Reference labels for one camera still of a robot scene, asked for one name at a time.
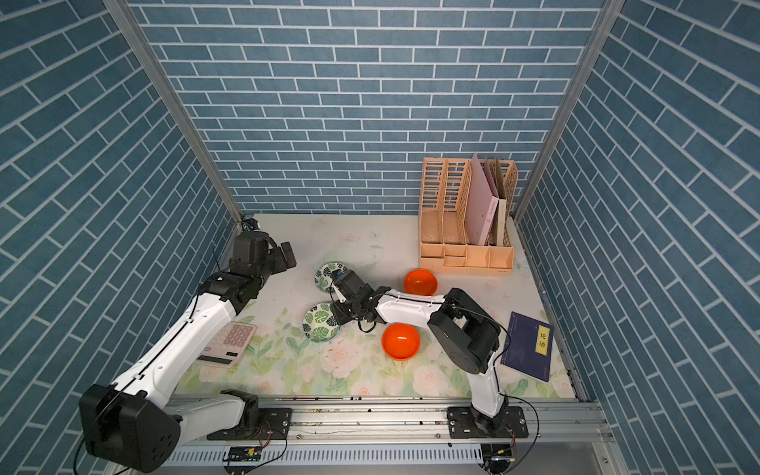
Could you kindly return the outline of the green leaf bowl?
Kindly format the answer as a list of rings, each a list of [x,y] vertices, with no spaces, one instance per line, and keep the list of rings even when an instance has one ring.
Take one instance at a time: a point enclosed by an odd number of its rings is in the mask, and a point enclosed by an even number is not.
[[[340,325],[334,316],[331,304],[322,302],[306,312],[302,330],[311,342],[329,342],[340,332]]]
[[[316,287],[325,293],[334,292],[333,273],[338,274],[348,271],[348,268],[339,261],[331,261],[323,264],[315,274],[314,283]]]

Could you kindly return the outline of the orange bowl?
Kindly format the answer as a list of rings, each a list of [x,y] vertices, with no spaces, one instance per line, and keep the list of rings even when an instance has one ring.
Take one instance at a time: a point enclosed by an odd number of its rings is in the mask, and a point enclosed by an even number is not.
[[[433,296],[437,293],[437,277],[425,269],[415,269],[406,274],[403,281],[404,290],[417,296]]]
[[[420,350],[422,341],[418,331],[411,325],[393,324],[381,338],[384,353],[395,361],[412,359]]]

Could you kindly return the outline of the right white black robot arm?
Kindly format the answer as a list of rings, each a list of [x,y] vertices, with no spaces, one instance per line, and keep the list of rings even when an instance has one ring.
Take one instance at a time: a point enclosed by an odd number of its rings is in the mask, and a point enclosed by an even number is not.
[[[495,364],[506,350],[505,329],[465,291],[416,296],[387,286],[372,288],[352,270],[331,273],[336,300],[332,312],[342,326],[351,321],[431,331],[449,359],[467,373],[473,419],[487,429],[502,429],[509,413]]]

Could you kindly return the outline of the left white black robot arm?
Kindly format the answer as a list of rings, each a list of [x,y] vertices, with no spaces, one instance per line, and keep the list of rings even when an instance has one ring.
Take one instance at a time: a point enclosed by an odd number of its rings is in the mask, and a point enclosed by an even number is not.
[[[185,402],[171,396],[183,374],[267,280],[296,264],[290,243],[275,243],[255,219],[243,221],[228,268],[199,286],[179,320],[131,368],[81,396],[83,434],[75,453],[150,473],[189,441],[258,435],[261,416],[253,394],[226,390]]]

